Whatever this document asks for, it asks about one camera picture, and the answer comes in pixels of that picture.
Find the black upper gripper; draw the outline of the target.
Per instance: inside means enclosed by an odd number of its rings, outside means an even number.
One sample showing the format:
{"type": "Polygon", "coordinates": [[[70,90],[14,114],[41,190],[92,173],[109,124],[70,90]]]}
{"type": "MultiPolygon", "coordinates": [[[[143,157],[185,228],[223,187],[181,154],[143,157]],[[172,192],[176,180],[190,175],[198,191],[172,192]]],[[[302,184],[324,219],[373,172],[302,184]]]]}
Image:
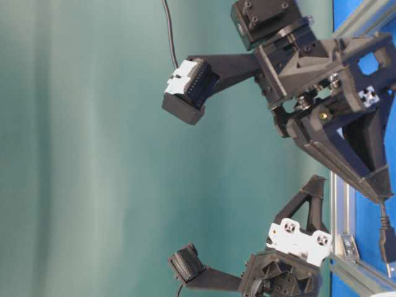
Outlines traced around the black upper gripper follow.
{"type": "Polygon", "coordinates": [[[254,57],[280,135],[373,202],[392,197],[384,145],[394,102],[392,36],[272,38],[254,57]],[[334,97],[316,100],[325,88],[334,97]]]}

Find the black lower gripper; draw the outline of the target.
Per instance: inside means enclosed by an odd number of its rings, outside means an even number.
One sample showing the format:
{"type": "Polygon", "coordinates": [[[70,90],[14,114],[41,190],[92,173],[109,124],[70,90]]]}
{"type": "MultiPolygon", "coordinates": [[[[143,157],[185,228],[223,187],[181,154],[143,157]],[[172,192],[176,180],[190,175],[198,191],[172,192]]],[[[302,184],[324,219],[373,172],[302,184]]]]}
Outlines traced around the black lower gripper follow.
{"type": "MultiPolygon", "coordinates": [[[[322,176],[312,175],[306,185],[277,214],[277,224],[292,218],[308,202],[306,232],[328,232],[322,221],[324,183],[322,176]]],[[[320,268],[299,257],[280,251],[263,251],[251,255],[238,291],[242,296],[318,296],[320,268]]]]}

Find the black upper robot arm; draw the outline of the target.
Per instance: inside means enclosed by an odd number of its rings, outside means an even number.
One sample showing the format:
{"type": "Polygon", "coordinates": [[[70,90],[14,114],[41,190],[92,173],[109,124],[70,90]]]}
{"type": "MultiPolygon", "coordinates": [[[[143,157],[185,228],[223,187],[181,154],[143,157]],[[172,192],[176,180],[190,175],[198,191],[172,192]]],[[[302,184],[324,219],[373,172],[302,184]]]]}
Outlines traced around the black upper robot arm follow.
{"type": "Polygon", "coordinates": [[[231,18],[260,71],[275,126],[368,199],[392,197],[385,131],[395,100],[391,35],[319,40],[294,1],[237,1],[231,18]]]}

